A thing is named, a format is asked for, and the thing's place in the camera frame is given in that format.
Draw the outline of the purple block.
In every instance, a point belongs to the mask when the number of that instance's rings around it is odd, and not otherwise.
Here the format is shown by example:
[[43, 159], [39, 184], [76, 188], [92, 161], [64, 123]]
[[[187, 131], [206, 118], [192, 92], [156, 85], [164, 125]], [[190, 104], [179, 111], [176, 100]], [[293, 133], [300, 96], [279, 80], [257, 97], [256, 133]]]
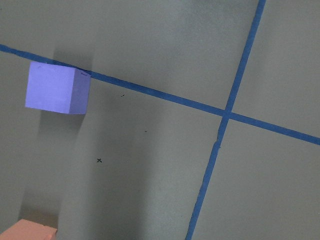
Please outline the purple block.
[[87, 112], [91, 76], [77, 68], [32, 61], [25, 106], [61, 114]]

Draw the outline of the orange block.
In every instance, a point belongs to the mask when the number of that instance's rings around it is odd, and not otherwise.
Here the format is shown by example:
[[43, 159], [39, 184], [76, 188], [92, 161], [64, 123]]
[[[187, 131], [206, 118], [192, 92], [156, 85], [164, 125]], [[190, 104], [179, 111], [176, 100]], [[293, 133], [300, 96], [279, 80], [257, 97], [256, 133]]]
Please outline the orange block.
[[0, 234], [1, 240], [56, 240], [57, 229], [21, 219]]

